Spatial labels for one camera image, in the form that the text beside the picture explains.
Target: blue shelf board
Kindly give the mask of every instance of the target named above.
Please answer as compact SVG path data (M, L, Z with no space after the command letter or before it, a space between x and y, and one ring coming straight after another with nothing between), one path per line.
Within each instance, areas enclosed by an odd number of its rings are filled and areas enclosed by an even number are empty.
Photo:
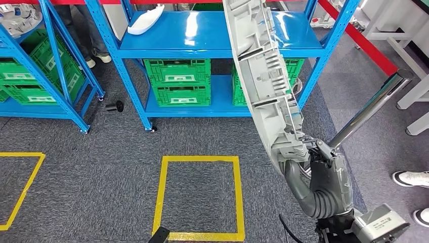
M41 24L44 24L45 23L45 21L44 20L42 20L34 29L32 29L32 30L30 30L29 32L27 32L27 33L25 33L25 34L23 34L23 35L21 35L20 37L18 37L18 38L15 38L15 41L16 42L18 42L18 43L21 43L23 40L25 40L25 38L27 38L28 36L30 36L33 32L35 32L37 29L39 29L39 26L41 25Z
M69 115L59 105L21 105L12 98L0 103L0 116L69 118Z
M142 13L135 12L131 23ZM273 19L275 40L282 54L295 51L294 55L303 53L307 57L323 53L324 49L304 13L273 12ZM308 51L313 51L314 55L306 53ZM179 58L177 55L199 58L207 52L218 52L216 58L232 57L224 12L163 12L145 33L132 35L125 32L118 53L124 58Z
M17 43L21 43L21 42L23 42L23 40L25 40L25 38L27 38L27 37L29 37L33 32L35 32L38 28L39 28L39 26L41 25L41 24L44 24L45 23L45 21L44 20L42 20L35 28L33 28L32 30L30 30L29 32L27 32L27 33L25 33L25 34L23 34L23 35L21 35L20 37L18 37L18 38L15 38L14 40L17 42ZM2 42L2 41L0 41L0 47L5 47L5 44ZM6 57L6 55L4 54L4 53L2 53L3 52L3 48L0 48L0 56L2 56L2 57Z
M146 103L148 117L250 117L247 106L232 105L232 79L230 75L211 76L210 106L159 107L152 88Z

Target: person's leg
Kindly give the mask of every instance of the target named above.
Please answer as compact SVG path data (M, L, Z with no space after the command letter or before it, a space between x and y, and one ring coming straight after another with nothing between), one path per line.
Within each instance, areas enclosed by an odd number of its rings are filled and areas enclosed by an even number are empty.
M92 68L93 66L95 66L95 62L91 59L91 53L88 51L88 49L80 43L76 29L73 25L70 5L54 5L54 7L61 20L63 21L64 25L66 26L68 32L70 33L71 37L73 38L74 42L76 43L77 47L79 48L80 52L82 53L82 56L85 58L85 61L87 62L88 66Z
M429 208L414 211L412 216L416 223L429 228Z
M98 28L95 25L95 22L90 14L90 11L86 5L75 5L77 9L82 13L87 21L88 28L90 31L91 43L93 45L93 54L94 56L100 58L104 63L110 62L112 59L110 58L109 52L104 44L103 38L98 32Z
M429 171L425 172L410 172L396 171L392 174L392 180L405 187L421 186L429 188Z

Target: blue metal shelf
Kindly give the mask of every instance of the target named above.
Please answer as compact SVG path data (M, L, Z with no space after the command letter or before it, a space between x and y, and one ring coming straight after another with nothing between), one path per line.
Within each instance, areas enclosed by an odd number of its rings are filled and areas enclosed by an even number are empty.
M21 105L12 98L0 103L0 116L69 119L59 105Z
M99 32L146 130L152 129L150 117L249 116L246 107L232 106L230 83L226 81L229 78L222 76L213 76L212 105L210 107L160 108L156 105L152 91L149 93L147 106L144 107L124 63L125 58L231 58L231 46L224 12L163 12L148 31L141 35L125 33L120 43L106 21L105 13L99 2L85 0L85 3L97 23ZM305 86L298 98L300 108L305 105L310 96L358 3L359 0L345 1L333 28L321 41L318 41L309 25L317 0L308 0L302 13L273 12L276 28L274 38L279 43L283 57L316 57L313 70L308 80L304 82ZM124 9L127 9L125 14L127 19L131 19L131 23L134 23L143 13L133 14L131 8L125 7ZM145 67L142 65L140 67L148 80Z
M143 12L135 12L134 23ZM320 57L324 50L304 13L273 12L284 57ZM164 12L141 35L125 32L122 58L232 58L224 12Z
M34 29L32 29L29 32L21 35L18 38L15 38L15 41L18 43L21 43L23 40L25 40L25 38L29 37L33 32L35 32L39 28L40 25L42 25L44 23L45 23L44 20L42 20Z
M230 75L211 76L211 105L198 107L159 107L152 88L146 103L149 117L241 117L250 116L247 106L232 105Z
M44 20L40 24L44 23L46 26L51 48L54 50L53 55L55 62L57 63L56 67L58 69L58 75L64 92L63 94L58 92L58 89L54 87L42 70L19 45L19 43L35 31L36 28L25 33L21 37L14 39L9 35L7 30L0 25L0 57L15 58L56 100L55 105L21 105L14 99L9 98L7 101L0 103L0 116L70 119L79 126L82 133L87 133L90 125L83 120L83 116L95 95L99 98L103 98L105 92L101 89L100 84L97 82L93 73L87 66L82 54L78 50L60 17L55 12L52 4L48 0L39 0L39 3L44 17ZM64 70L61 65L61 58L57 51L58 43L56 41L56 34L59 34L62 37L68 47L68 50L74 56L78 64L83 68L83 72L86 76L84 85L78 91L76 100L73 103L70 101L70 96L67 90L67 80L65 79ZM78 101L81 100L85 89L88 87L91 89L90 93L82 102L83 105L80 112L78 112L75 107Z

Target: jeans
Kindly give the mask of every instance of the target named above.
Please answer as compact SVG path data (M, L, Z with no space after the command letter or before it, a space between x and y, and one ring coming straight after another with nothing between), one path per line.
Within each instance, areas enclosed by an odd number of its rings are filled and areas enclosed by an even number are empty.
M79 12L85 17L85 21L88 24L90 31L90 38L92 43L92 53L100 56L108 56L109 52L107 51L106 45L101 38L98 28L95 26L94 20L88 10L86 5L75 5ZM71 17L70 5L55 5L55 10L57 10L58 15L66 26L68 32L79 48L82 56L86 61L91 60L91 52L80 43L79 37L77 36L76 28L73 25L73 19Z

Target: white table leg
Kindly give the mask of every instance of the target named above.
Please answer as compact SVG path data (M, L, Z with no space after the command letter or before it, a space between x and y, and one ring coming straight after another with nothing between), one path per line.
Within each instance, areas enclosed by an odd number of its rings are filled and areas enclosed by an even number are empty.
M407 127L406 133L414 136L429 128L429 112Z
M398 101L398 109L405 110L429 91L429 75L426 75L414 88Z

